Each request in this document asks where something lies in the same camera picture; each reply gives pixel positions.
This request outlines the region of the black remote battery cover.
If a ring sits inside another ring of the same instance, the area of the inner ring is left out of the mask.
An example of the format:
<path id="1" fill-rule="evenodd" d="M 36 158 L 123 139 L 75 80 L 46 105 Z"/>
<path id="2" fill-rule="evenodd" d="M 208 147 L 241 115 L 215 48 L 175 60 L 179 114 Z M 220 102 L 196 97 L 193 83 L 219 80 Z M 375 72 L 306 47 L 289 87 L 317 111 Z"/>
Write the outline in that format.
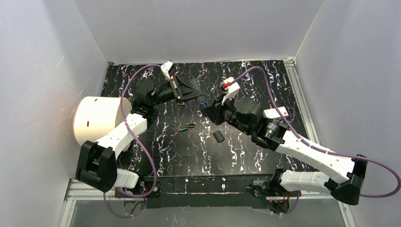
<path id="1" fill-rule="evenodd" d="M 216 140 L 217 143 L 221 143 L 225 140 L 224 135 L 221 133 L 221 131 L 216 131 L 213 133 L 213 136 Z"/>

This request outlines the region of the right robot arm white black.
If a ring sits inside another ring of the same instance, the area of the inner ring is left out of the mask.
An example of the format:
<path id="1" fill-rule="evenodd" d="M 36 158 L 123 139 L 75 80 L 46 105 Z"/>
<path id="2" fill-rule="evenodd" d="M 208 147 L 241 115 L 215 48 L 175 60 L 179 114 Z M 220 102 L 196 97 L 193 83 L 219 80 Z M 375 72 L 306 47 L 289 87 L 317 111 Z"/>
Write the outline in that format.
<path id="1" fill-rule="evenodd" d="M 266 117 L 260 104 L 251 98 L 237 101 L 215 99 L 200 104 L 202 116 L 215 125 L 224 122 L 251 137 L 257 146 L 289 155 L 316 169 L 314 172 L 294 172 L 277 169 L 265 183 L 252 186 L 254 196 L 295 191 L 329 194 L 348 205 L 358 205 L 367 162 L 359 158 L 338 157 L 313 149 L 317 146 L 305 138 L 297 138 L 278 119 Z"/>

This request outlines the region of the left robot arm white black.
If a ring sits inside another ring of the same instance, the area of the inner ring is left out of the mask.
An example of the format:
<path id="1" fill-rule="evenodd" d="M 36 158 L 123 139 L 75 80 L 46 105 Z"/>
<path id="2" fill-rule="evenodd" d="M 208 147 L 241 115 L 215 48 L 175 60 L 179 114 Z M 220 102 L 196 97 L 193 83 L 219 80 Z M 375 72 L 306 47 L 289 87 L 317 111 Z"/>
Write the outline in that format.
<path id="1" fill-rule="evenodd" d="M 171 100 L 205 102 L 196 79 L 183 82 L 171 78 L 160 87 L 151 79 L 140 79 L 135 99 L 87 96 L 74 114 L 73 134 L 81 146 L 76 180 L 102 192 L 115 188 L 133 189 L 139 176 L 117 167 L 118 156 L 128 149 L 134 136 L 146 131 L 157 118 L 157 105 Z"/>

